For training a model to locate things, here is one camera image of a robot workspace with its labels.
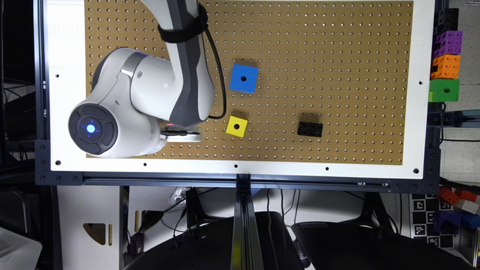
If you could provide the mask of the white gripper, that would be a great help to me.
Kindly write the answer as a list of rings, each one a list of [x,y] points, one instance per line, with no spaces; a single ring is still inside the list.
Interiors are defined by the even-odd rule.
[[[167,126],[161,133],[166,136],[168,143],[199,143],[203,139],[201,127]]]

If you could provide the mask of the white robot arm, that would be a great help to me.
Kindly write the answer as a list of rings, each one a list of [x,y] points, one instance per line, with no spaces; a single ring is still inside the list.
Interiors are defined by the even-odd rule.
[[[154,14],[168,59],[120,47],[94,72],[92,92],[71,112],[76,146],[99,158],[160,151],[175,131],[186,135],[204,122],[215,95],[203,46],[208,29],[198,1],[145,1]]]

